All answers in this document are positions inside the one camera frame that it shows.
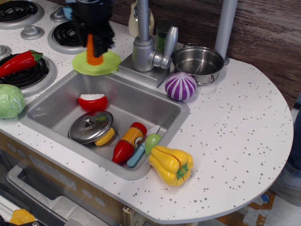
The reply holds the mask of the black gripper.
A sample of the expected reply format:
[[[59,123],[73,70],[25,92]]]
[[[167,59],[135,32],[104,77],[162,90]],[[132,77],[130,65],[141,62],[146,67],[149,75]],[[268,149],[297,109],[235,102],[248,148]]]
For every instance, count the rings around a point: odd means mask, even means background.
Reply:
[[[115,47],[114,32],[109,25],[114,3],[113,0],[77,0],[70,3],[73,24],[81,45],[86,47],[88,34],[93,35],[94,57]]]

